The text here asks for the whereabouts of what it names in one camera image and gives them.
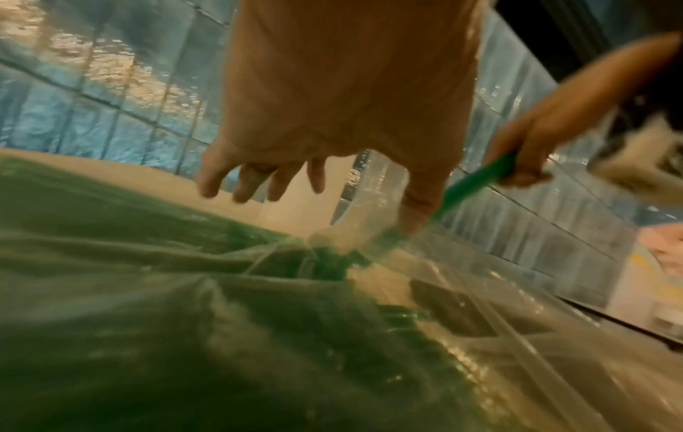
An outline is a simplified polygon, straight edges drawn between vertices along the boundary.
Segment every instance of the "plastic bag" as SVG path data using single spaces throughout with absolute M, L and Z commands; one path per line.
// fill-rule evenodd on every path
M 367 190 L 297 239 L 0 159 L 0 429 L 677 431 L 681 360 Z

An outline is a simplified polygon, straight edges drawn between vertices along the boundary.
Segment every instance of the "plastic wrap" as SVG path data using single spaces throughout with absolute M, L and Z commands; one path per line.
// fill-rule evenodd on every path
M 0 430 L 682 429 L 679 357 L 442 228 L 374 248 L 373 190 L 297 239 L 0 159 Z

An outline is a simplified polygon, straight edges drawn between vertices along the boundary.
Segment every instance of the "green tool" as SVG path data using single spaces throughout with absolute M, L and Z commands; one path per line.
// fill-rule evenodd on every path
M 486 186 L 511 175 L 514 171 L 516 160 L 517 152 L 506 154 L 448 187 L 443 194 L 443 203 L 434 213 L 431 221 L 440 220 L 465 199 L 476 194 Z M 392 226 L 373 237 L 369 244 L 373 245 L 374 250 L 379 249 L 381 255 L 385 255 L 406 240 L 408 240 L 408 236 L 399 227 Z M 362 267 L 371 265 L 371 261 L 365 257 L 360 258 L 360 256 L 357 256 L 356 261 Z

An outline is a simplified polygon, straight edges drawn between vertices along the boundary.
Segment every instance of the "clear plastic sheet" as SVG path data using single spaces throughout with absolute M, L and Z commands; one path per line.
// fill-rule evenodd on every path
M 442 228 L 377 248 L 374 190 L 297 239 L 0 159 L 0 430 L 683 428 L 679 357 Z

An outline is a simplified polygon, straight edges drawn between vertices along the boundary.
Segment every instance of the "wrinkled plastic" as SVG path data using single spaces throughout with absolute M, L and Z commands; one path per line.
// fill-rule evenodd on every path
M 367 243 L 373 190 L 305 240 L 0 159 L 0 429 L 681 430 L 679 357 L 441 228 Z

